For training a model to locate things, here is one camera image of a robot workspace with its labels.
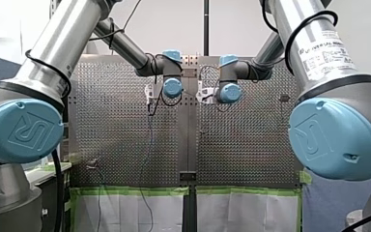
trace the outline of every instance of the robotic arm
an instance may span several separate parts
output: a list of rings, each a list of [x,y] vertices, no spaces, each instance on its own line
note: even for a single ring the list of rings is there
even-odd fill
[[[113,30],[116,33],[112,38],[107,37]],[[180,51],[165,50],[156,56],[146,54],[111,20],[99,22],[94,32],[109,44],[111,49],[132,64],[138,76],[163,75],[162,93],[167,98],[177,98],[183,92]]]
[[[117,25],[100,21],[115,2],[119,1],[63,1],[17,75],[0,82],[0,163],[39,160],[60,142],[62,98],[70,91],[69,78],[93,32],[107,43],[111,39],[111,48],[139,76],[163,74],[165,96],[174,99],[182,93],[179,51],[145,54]],[[112,26],[118,33],[110,38]]]

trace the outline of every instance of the metal bracket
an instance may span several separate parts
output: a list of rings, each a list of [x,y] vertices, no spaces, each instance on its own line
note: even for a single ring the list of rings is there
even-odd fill
[[[62,0],[51,0],[50,1],[50,17],[53,17],[61,1]]]
[[[183,69],[182,77],[197,78],[197,69]]]
[[[197,180],[197,173],[195,171],[180,172],[181,182],[195,182]]]
[[[158,95],[161,91],[162,83],[147,84],[144,88],[144,94],[146,95],[147,104],[150,104],[152,100],[158,99]]]
[[[203,81],[198,81],[198,92],[195,98],[203,104],[215,104],[215,93],[218,88],[203,88]]]

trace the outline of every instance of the wire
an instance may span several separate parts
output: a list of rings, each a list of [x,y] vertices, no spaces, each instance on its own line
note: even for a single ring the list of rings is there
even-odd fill
[[[149,56],[152,57],[151,68],[152,68],[152,73],[155,75],[155,84],[157,84],[157,70],[158,70],[158,66],[157,66],[156,57],[152,53],[146,53],[146,55],[149,55]]]
[[[263,0],[262,2],[262,16],[263,16],[263,19],[265,21],[265,24],[267,24],[267,26],[275,33],[278,33],[278,30],[271,25],[271,23],[268,21],[268,18],[267,18],[267,12],[265,11],[265,5],[267,3],[267,0]]]
[[[116,30],[116,31],[111,32],[109,34],[106,34],[106,35],[104,35],[102,37],[96,37],[96,38],[89,39],[89,41],[103,40],[103,39],[106,39],[107,37],[112,37],[112,36],[114,36],[114,34],[117,34],[119,32],[125,33],[125,30],[124,29],[119,29],[119,30]]]
[[[114,30],[114,20],[112,17],[108,18],[109,21],[110,21],[110,32],[115,32]],[[113,55],[113,49],[111,49],[111,45],[113,45],[113,40],[114,40],[114,36],[111,36],[110,37],[110,42],[109,42],[109,50],[111,50],[111,54]]]
[[[62,226],[62,215],[63,215],[63,176],[62,176],[62,167],[60,164],[60,160],[57,154],[56,149],[52,152],[53,163],[55,165],[55,173],[56,173],[56,219],[55,219],[55,228],[54,232],[60,232]]]
[[[254,63],[255,65],[257,65],[258,67],[260,67],[260,68],[262,68],[262,67],[268,67],[268,66],[274,66],[274,65],[277,65],[277,64],[279,64],[279,63],[281,63],[283,60],[285,60],[285,57],[282,57],[282,58],[280,58],[279,60],[276,60],[276,61],[274,61],[274,62],[263,62],[263,63],[257,63],[256,61],[255,61],[255,59],[253,58],[252,60],[251,60],[251,62],[252,63]]]
[[[371,216],[367,217],[367,218],[364,218],[360,221],[358,221],[357,223],[347,227],[346,229],[342,230],[342,232],[355,232],[355,229],[370,222],[371,221]]]
[[[97,231],[99,232],[100,230],[100,223],[101,223],[101,205],[100,205],[100,193],[101,193],[101,187],[105,187],[105,181],[104,181],[104,176],[100,171],[99,165],[96,166],[96,170],[99,173],[100,176],[100,186],[99,186],[99,192],[98,192],[98,208],[99,208],[99,220],[98,220],[98,229]]]
[[[166,106],[170,106],[170,107],[174,107],[174,106],[176,106],[177,104],[179,104],[179,103],[182,101],[182,99],[183,99],[183,93],[180,94],[179,99],[178,99],[175,103],[170,104],[170,103],[167,103],[167,101],[165,101],[164,96],[161,94],[161,100],[162,100],[162,102],[163,102]]]
[[[333,17],[333,25],[334,26],[336,26],[336,24],[338,23],[338,20],[339,20],[338,14],[336,14],[335,12],[332,12],[332,11],[324,10],[324,11],[318,12],[318,13],[304,19],[303,22],[300,23],[300,25],[297,27],[297,29],[295,29],[292,32],[291,36],[289,37],[288,42],[285,46],[285,57],[286,57],[285,64],[287,66],[288,71],[291,74],[294,74],[294,71],[292,70],[292,67],[291,67],[291,62],[290,62],[290,57],[291,56],[290,55],[291,55],[291,47],[294,44],[295,38],[297,37],[297,35],[300,33],[300,31],[303,28],[305,28],[309,23],[311,23],[313,20],[317,19],[319,16],[322,16],[322,15],[331,15]]]
[[[25,56],[26,58],[30,59],[31,61],[35,62],[35,63],[38,63],[42,66],[45,66],[47,68],[50,68],[51,70],[55,71],[65,82],[66,82],[66,89],[62,95],[62,99],[65,99],[68,97],[68,95],[71,93],[71,81],[68,79],[68,77],[62,73],[60,70],[58,70],[56,67],[52,66],[52,65],[49,65],[47,64],[46,62],[40,60],[40,59],[37,59],[37,58],[34,58],[31,56],[31,50],[27,50],[25,52]]]
[[[150,157],[151,157],[151,154],[152,154],[152,148],[153,148],[153,142],[154,142],[154,139],[153,139],[153,116],[150,116],[150,114],[149,114],[149,116],[147,117],[147,121],[149,123],[149,130],[150,130],[150,144],[149,144],[149,149],[147,151],[147,156],[146,156],[146,158],[144,158],[143,163],[141,165],[140,177],[139,177],[139,180],[138,180],[138,187],[140,189],[140,194],[141,194],[141,197],[143,198],[144,204],[146,204],[146,207],[147,207],[147,209],[149,209],[149,212],[150,212],[150,219],[152,221],[152,224],[150,226],[149,232],[151,232],[151,231],[153,231],[153,227],[154,227],[153,211],[152,211],[152,208],[150,207],[149,203],[147,202],[146,197],[144,196],[143,188],[141,188],[141,184],[143,182],[144,168],[150,162]]]
[[[142,0],[138,0],[137,3],[134,6],[134,9],[131,11],[130,16],[128,17],[128,20],[126,20],[125,26],[123,27],[123,30],[126,30],[126,27],[128,26],[128,23],[130,22],[131,18],[133,17],[135,11],[137,10],[138,5],[140,4]]]

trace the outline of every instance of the blue joint cap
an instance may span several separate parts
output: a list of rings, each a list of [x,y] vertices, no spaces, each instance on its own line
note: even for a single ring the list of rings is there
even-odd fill
[[[167,98],[175,99],[183,92],[182,82],[176,78],[168,78],[164,81],[162,91]]]
[[[56,148],[62,136],[62,117],[47,102],[24,99],[0,105],[0,162],[40,160]]]
[[[162,52],[163,55],[167,56],[173,61],[182,62],[182,53],[179,50],[165,50]]]
[[[236,55],[223,55],[219,57],[219,66],[223,67],[237,61],[238,57]]]
[[[371,124],[347,104],[325,98],[302,102],[291,114],[289,137],[300,162],[317,175],[371,178]]]
[[[240,98],[241,95],[243,94],[243,91],[238,84],[227,84],[225,85],[222,89],[221,92],[219,93],[220,101],[223,103],[234,103],[237,102]]]

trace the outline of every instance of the pegboard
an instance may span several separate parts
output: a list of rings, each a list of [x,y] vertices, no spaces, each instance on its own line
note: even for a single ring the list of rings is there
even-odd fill
[[[216,66],[218,58],[202,57],[203,66]],[[219,71],[202,74],[204,86],[215,86]],[[270,80],[241,80],[243,97],[227,110],[201,104],[197,116],[197,185],[296,188],[298,171],[288,137],[289,116],[298,90],[283,64]]]
[[[194,64],[184,63],[185,73],[198,73],[217,61],[193,57]],[[213,87],[218,75],[217,70],[203,74],[204,85]],[[102,175],[108,185],[171,187],[181,183],[181,171],[196,171],[200,186],[298,187],[302,167],[288,138],[298,91],[284,65],[275,67],[271,80],[239,81],[243,98],[226,112],[197,104],[197,77],[183,77],[181,103],[157,109],[151,158],[139,183],[150,146],[144,87],[152,81],[136,76],[118,56],[81,58],[69,101],[73,186],[97,186]],[[99,159],[101,175],[87,168],[94,159]]]
[[[133,67],[117,56],[81,58],[69,101],[71,159],[76,160],[73,186],[98,186],[101,182],[135,187],[178,185],[177,106],[160,104],[150,119],[144,88],[151,82],[151,78],[136,76]],[[150,126],[153,146],[145,163]],[[92,160],[99,160],[101,174],[87,167]]]

